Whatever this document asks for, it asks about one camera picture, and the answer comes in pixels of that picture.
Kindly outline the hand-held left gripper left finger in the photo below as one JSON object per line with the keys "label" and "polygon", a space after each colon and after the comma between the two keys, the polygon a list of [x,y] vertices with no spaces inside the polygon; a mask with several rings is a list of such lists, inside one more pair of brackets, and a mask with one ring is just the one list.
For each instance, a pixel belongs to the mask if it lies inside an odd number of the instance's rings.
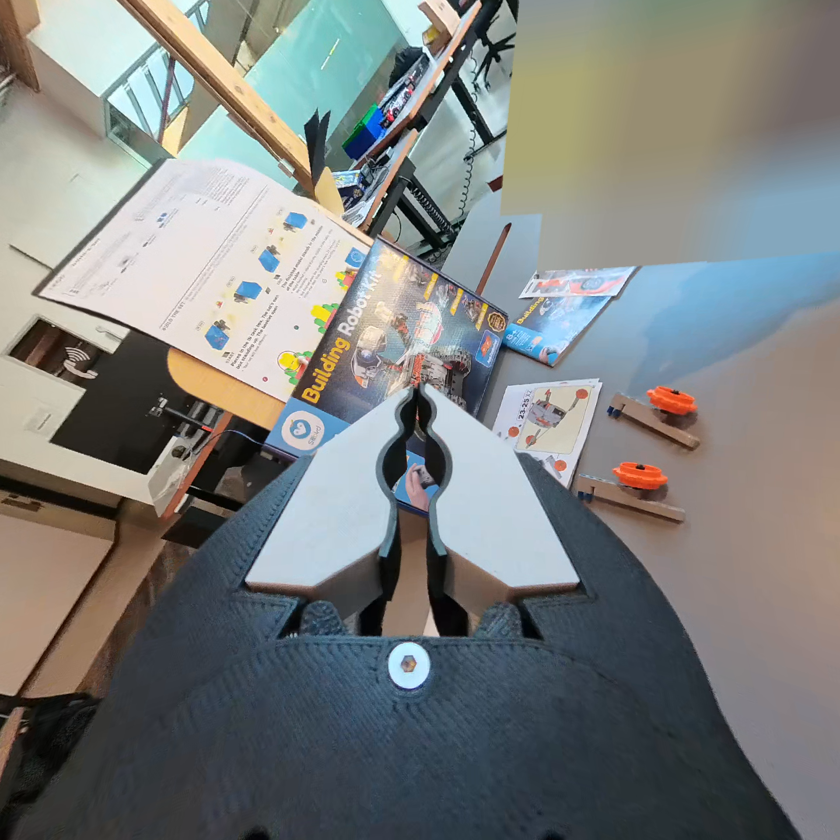
{"label": "hand-held left gripper left finger", "polygon": [[402,558],[394,488],[416,409],[408,386],[301,460],[302,477],[245,577],[251,591],[328,601],[343,618],[392,599]]}

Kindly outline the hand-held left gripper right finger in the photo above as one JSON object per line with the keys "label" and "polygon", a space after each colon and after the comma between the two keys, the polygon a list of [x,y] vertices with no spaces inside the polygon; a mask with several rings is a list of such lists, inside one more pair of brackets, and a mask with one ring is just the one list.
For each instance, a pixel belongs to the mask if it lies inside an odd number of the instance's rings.
{"label": "hand-held left gripper right finger", "polygon": [[427,468],[431,603],[478,616],[497,602],[568,594],[580,583],[525,460],[428,385],[418,389]]}

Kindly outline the orange wheel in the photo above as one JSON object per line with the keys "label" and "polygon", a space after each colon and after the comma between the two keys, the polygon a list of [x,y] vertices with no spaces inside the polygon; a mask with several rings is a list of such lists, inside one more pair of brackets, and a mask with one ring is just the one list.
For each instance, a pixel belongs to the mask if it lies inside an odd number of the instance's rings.
{"label": "orange wheel", "polygon": [[574,492],[584,502],[602,501],[615,507],[645,513],[674,523],[686,520],[686,512],[662,501],[668,478],[653,465],[622,462],[612,470],[615,480],[579,474]]}
{"label": "orange wheel", "polygon": [[613,419],[629,418],[636,425],[689,451],[698,449],[699,438],[676,423],[676,420],[697,414],[695,398],[663,385],[647,390],[646,397],[647,402],[642,402],[618,392],[610,401],[606,413]]}

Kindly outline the grey desk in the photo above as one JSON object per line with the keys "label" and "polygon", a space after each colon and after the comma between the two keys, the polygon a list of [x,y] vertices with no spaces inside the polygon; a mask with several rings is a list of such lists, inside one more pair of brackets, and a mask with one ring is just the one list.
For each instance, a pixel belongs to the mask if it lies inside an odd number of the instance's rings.
{"label": "grey desk", "polygon": [[[594,500],[686,627],[753,767],[804,838],[838,838],[838,253],[641,268],[550,369],[500,352],[481,420],[514,384],[596,378],[579,462],[660,467],[673,524]],[[693,396],[689,451],[606,409]]]}

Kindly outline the wooden background desk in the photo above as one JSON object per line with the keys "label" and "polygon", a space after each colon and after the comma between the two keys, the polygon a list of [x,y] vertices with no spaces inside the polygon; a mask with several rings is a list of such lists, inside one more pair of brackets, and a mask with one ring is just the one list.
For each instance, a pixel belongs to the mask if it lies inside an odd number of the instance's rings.
{"label": "wooden background desk", "polygon": [[359,230],[373,238],[383,235],[387,221],[400,211],[421,235],[421,245],[426,247],[427,253],[440,251],[455,242],[466,215],[462,213],[451,223],[418,180],[415,164],[409,159],[419,135],[427,128],[448,92],[455,94],[480,140],[475,149],[466,153],[466,162],[472,163],[478,154],[507,134],[505,129],[498,133],[490,130],[471,89],[460,76],[462,66],[479,43],[475,23],[480,9],[480,2],[467,4],[455,33],[439,55],[429,60],[424,74],[416,79],[413,95],[389,123],[385,136],[363,158],[353,162],[352,168],[360,170],[365,165],[374,165],[387,151],[392,151],[387,157],[384,180],[374,191],[364,219],[358,223]]}

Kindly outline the white instruction booklet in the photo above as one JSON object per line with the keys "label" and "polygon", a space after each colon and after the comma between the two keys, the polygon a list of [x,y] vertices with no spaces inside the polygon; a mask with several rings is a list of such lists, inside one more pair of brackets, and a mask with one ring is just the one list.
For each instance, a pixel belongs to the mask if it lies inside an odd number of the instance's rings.
{"label": "white instruction booklet", "polygon": [[570,488],[601,389],[596,379],[510,385],[492,433]]}

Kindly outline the blue robot kit box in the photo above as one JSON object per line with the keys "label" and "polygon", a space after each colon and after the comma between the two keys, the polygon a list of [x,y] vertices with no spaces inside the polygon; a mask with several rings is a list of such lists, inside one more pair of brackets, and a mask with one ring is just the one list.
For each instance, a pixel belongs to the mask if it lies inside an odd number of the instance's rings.
{"label": "blue robot kit box", "polygon": [[328,322],[312,360],[266,439],[289,459],[333,452],[332,441],[383,444],[398,402],[419,385],[473,417],[485,397],[507,314],[381,239]]}

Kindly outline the black phone sign panel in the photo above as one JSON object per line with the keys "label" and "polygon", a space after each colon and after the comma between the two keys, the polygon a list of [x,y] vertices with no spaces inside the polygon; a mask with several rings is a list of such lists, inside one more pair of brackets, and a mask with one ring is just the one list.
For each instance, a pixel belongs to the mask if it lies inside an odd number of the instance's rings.
{"label": "black phone sign panel", "polygon": [[41,387],[59,382],[56,395],[70,400],[52,407],[42,394],[27,430],[112,466],[148,474],[172,438],[186,439],[175,446],[183,456],[210,424],[207,409],[174,383],[168,349],[136,332],[110,351],[32,318],[5,356],[16,372],[36,371]]}

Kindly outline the grey orange printed sheet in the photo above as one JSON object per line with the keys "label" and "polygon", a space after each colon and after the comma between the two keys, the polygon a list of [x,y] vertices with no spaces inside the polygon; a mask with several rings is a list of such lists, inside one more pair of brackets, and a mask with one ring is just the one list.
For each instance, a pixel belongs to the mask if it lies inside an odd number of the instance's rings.
{"label": "grey orange printed sheet", "polygon": [[552,269],[536,271],[519,299],[612,298],[617,296],[640,266],[602,269]]}

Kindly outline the brown wooden strip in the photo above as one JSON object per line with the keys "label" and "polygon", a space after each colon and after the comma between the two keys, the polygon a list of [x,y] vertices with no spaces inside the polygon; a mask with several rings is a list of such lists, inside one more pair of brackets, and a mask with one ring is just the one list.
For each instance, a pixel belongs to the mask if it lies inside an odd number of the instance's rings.
{"label": "brown wooden strip", "polygon": [[504,227],[501,229],[501,231],[499,233],[497,242],[496,242],[493,250],[490,253],[490,257],[488,258],[486,266],[485,266],[485,268],[484,268],[484,270],[481,274],[481,277],[479,279],[479,283],[476,287],[476,295],[479,296],[479,297],[483,297],[483,295],[484,295],[485,289],[487,287],[487,282],[488,282],[488,280],[489,280],[489,278],[490,278],[490,276],[491,276],[491,274],[492,274],[492,272],[493,272],[493,270],[494,270],[494,268],[495,268],[495,266],[498,262],[501,251],[502,251],[504,245],[506,244],[506,241],[508,239],[510,230],[511,230],[511,223],[508,222],[504,225]]}

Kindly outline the white poster with blocks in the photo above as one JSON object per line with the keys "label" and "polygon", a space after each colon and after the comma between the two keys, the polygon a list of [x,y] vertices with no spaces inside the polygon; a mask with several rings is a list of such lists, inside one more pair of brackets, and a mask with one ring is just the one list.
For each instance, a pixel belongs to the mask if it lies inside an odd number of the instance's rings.
{"label": "white poster with blocks", "polygon": [[159,340],[284,406],[372,244],[242,164],[170,159],[33,295]]}

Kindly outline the black bag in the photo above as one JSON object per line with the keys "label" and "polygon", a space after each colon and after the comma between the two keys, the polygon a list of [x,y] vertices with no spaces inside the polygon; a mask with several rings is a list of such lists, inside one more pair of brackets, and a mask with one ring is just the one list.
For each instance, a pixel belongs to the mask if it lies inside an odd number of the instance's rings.
{"label": "black bag", "polygon": [[2,696],[2,715],[24,709],[23,733],[2,771],[1,838],[39,798],[67,761],[96,714],[101,699],[87,692],[25,700]]}

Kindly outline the blue green toy box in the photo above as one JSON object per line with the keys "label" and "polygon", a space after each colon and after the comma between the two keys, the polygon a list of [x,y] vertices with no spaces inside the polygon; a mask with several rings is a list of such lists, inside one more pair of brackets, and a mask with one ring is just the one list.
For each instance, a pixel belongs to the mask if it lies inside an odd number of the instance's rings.
{"label": "blue green toy box", "polygon": [[346,141],[342,143],[343,151],[353,161],[358,161],[364,154],[385,136],[387,119],[380,108],[373,104],[356,124]]}

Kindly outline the black office chair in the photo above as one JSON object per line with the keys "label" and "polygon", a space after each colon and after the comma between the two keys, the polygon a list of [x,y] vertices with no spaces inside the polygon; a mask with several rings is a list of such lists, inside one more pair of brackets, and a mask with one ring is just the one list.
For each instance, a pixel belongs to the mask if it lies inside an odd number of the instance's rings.
{"label": "black office chair", "polygon": [[490,89],[488,81],[488,73],[491,64],[495,61],[501,63],[501,53],[514,49],[513,39],[515,34],[508,35],[497,41],[490,39],[489,30],[503,5],[506,5],[513,21],[517,23],[519,12],[519,1],[481,1],[481,9],[475,23],[475,32],[477,40],[484,46],[485,54],[482,61],[478,64],[473,72],[472,85],[475,93],[479,92],[481,86],[484,89]]}

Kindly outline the wooden post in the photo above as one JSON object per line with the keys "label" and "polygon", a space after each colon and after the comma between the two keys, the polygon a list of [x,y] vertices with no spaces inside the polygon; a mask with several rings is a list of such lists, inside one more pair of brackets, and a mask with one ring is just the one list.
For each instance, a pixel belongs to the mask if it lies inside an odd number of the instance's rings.
{"label": "wooden post", "polygon": [[121,1],[120,5],[164,47],[215,102],[315,197],[308,147],[229,64],[173,2]]}

